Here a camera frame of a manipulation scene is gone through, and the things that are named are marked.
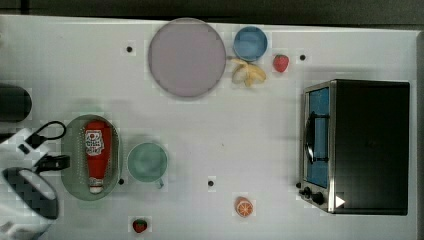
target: pink plate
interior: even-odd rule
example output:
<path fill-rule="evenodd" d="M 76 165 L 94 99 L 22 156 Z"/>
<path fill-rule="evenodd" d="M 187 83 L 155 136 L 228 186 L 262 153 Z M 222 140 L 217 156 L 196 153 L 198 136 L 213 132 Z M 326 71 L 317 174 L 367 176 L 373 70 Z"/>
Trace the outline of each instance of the pink plate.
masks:
<path fill-rule="evenodd" d="M 207 23 L 179 18 L 163 26 L 149 48 L 156 82 L 179 97 L 201 96 L 219 82 L 226 53 L 218 33 Z"/>

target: white table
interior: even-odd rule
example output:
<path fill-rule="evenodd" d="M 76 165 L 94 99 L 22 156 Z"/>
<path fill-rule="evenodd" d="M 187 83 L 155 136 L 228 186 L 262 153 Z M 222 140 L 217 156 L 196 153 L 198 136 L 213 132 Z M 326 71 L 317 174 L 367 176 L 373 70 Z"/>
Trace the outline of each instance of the white table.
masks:
<path fill-rule="evenodd" d="M 69 122 L 99 108 L 120 130 L 124 156 L 155 138 L 170 153 L 165 187 L 122 178 L 106 198 L 87 204 L 66 192 L 60 173 L 48 173 L 61 216 L 42 239 L 415 239 L 417 236 L 415 31 L 260 26 L 269 49 L 259 65 L 263 85 L 234 85 L 228 63 L 218 87 L 195 101 L 172 98 L 154 83 L 146 55 L 165 22 L 0 16 L 0 81 L 27 89 L 28 119 Z M 242 25 L 211 24 L 232 56 Z M 127 53 L 127 46 L 134 51 Z M 272 70 L 273 54 L 290 57 L 286 73 Z M 299 56 L 306 55 L 305 61 Z M 411 161 L 407 216 L 330 215 L 298 197 L 300 97 L 305 87 L 335 78 L 409 81 Z M 59 153 L 58 143 L 50 145 Z M 208 191 L 208 176 L 216 176 Z M 254 216 L 234 215 L 239 194 L 254 201 Z M 147 217 L 141 235 L 130 226 Z"/>

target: oven window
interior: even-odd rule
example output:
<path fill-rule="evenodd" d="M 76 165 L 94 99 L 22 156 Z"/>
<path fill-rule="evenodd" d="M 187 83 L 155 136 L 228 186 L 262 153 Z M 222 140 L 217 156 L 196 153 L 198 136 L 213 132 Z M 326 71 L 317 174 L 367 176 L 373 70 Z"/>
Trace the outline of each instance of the oven window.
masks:
<path fill-rule="evenodd" d="M 328 181 L 328 119 L 330 115 L 329 89 L 323 88 L 309 93 L 309 108 L 306 112 L 311 125 L 310 149 L 306 152 L 306 181 L 327 188 Z"/>

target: orange fruit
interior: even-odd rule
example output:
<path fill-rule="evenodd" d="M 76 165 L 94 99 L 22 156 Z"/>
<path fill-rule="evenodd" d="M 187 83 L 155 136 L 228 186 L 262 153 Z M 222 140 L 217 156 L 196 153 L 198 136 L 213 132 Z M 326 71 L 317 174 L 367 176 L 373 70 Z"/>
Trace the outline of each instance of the orange fruit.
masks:
<path fill-rule="evenodd" d="M 244 197 L 238 197 L 236 200 L 236 212 L 241 217 L 248 217 L 253 212 L 253 205 L 252 203 Z"/>

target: white bottle cap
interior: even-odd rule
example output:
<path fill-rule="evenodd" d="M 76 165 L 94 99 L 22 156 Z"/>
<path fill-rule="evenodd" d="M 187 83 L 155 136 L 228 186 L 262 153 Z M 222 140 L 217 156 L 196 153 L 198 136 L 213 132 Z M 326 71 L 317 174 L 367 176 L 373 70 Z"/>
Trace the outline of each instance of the white bottle cap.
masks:
<path fill-rule="evenodd" d="M 103 191 L 103 187 L 90 187 L 90 192 L 93 194 L 98 194 Z"/>

